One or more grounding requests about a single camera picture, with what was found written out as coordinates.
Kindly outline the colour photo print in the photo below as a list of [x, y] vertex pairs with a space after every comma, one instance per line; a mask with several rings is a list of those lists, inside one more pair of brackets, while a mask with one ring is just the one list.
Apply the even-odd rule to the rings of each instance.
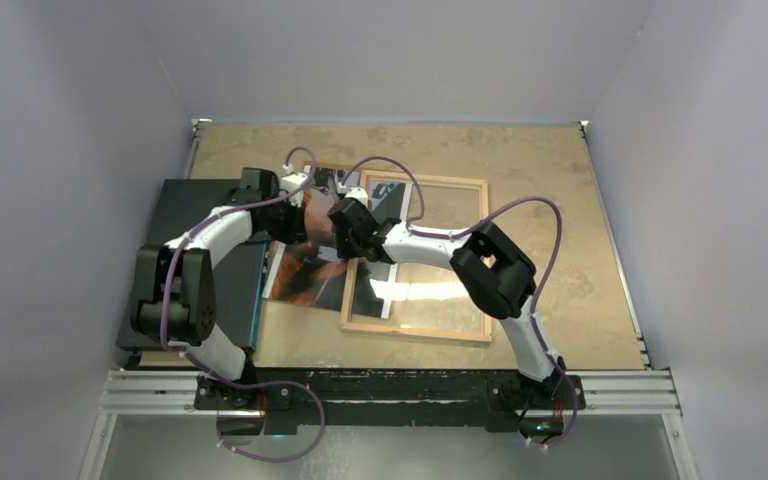
[[277, 245], [263, 297], [341, 311], [348, 275], [353, 274], [354, 285], [350, 288], [352, 313], [386, 319], [390, 315], [391, 300], [384, 289], [395, 282], [397, 267], [385, 263], [369, 264], [363, 259], [351, 267], [338, 257], [333, 224], [327, 212], [338, 200], [339, 182], [365, 189], [369, 195], [369, 209], [377, 221], [406, 217], [413, 193], [411, 184], [373, 178], [362, 180], [359, 171], [347, 175], [340, 167], [317, 168], [313, 185], [305, 193], [308, 241]]

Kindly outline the clear acrylic sheet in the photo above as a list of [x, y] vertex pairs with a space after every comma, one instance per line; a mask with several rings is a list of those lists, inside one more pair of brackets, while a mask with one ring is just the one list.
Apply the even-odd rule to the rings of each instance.
[[[488, 186], [484, 181], [442, 179], [421, 186], [426, 220], [447, 229], [469, 227], [489, 213]], [[383, 301], [376, 316], [360, 311], [361, 268], [365, 261], [352, 260], [346, 286], [353, 298], [343, 302], [340, 329], [446, 342], [488, 344], [494, 319], [482, 313], [448, 262], [436, 265], [400, 263], [382, 265], [387, 278], [368, 284]]]

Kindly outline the white wooden picture frame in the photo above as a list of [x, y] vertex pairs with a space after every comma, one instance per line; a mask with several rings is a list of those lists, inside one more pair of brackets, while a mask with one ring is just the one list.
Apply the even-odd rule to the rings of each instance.
[[[444, 181], [447, 181], [450, 179], [452, 180], [463, 179], [468, 184], [474, 181], [484, 181], [488, 186], [487, 181], [479, 180], [479, 179], [466, 179], [466, 178], [444, 177], [444, 176], [435, 176], [435, 175], [419, 175], [417, 179], [419, 181], [420, 188], [423, 184], [429, 181], [434, 181], [438, 179], [442, 179]], [[489, 206], [489, 186], [488, 186], [488, 206]], [[444, 227], [441, 230], [441, 232], [444, 233], [444, 235], [448, 236], [454, 233], [454, 231], [456, 230], [461, 230], [465, 228], [468, 228], [468, 227], [454, 227], [450, 229], [447, 229]], [[415, 237], [411, 234], [408, 234], [404, 226], [399, 225], [397, 227], [397, 236], [396, 236], [396, 254], [397, 254], [398, 263], [395, 265], [398, 265], [400, 263], [420, 263], [420, 264], [427, 264], [427, 265], [436, 265], [438, 263], [448, 262], [451, 269], [451, 265], [450, 265], [451, 253], [454, 251], [455, 248], [461, 246], [462, 243], [463, 243], [462, 240], [450, 241], [448, 239], [439, 240], [439, 239], [428, 239], [425, 237]], [[479, 345], [477, 343], [465, 343], [465, 342], [456, 342], [456, 343]]]

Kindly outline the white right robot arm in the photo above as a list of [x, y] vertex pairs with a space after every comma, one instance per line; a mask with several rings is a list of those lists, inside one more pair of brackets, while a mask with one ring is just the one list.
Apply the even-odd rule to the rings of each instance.
[[348, 196], [328, 211], [338, 256], [374, 263], [419, 264], [455, 273], [469, 298], [497, 319], [514, 352], [524, 399], [544, 407], [561, 391], [562, 357], [551, 346], [537, 314], [533, 261], [490, 219], [467, 229], [411, 229], [393, 218], [378, 221]]

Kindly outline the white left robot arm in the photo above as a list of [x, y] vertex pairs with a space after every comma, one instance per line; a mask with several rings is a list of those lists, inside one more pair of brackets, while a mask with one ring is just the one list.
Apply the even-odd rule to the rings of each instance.
[[244, 373], [246, 352], [217, 324], [214, 270], [255, 235], [284, 243], [305, 242], [304, 194], [311, 183], [310, 174], [290, 166], [282, 176], [246, 168], [195, 226], [137, 252], [129, 305], [131, 329], [221, 380], [219, 395], [232, 408], [252, 405], [258, 382]]

